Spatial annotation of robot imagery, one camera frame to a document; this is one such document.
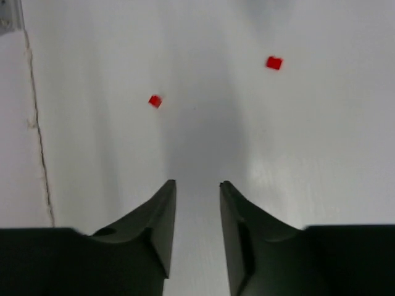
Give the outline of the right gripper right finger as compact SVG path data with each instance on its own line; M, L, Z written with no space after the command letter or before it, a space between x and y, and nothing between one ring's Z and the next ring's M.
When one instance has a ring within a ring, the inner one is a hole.
M220 213L232 295L305 295L306 236L220 184Z

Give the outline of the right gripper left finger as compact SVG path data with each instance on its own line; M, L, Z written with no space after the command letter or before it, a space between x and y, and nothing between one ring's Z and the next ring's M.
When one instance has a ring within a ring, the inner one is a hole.
M177 184L166 181L145 203L101 228L91 239L104 245L96 256L102 295L162 295L170 276Z

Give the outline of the tiny red lego stud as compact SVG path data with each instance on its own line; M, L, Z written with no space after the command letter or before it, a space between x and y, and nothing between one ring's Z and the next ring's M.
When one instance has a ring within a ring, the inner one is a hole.
M157 94L154 94L150 97L148 102L151 106L158 109L160 107L160 105L162 104L162 97Z

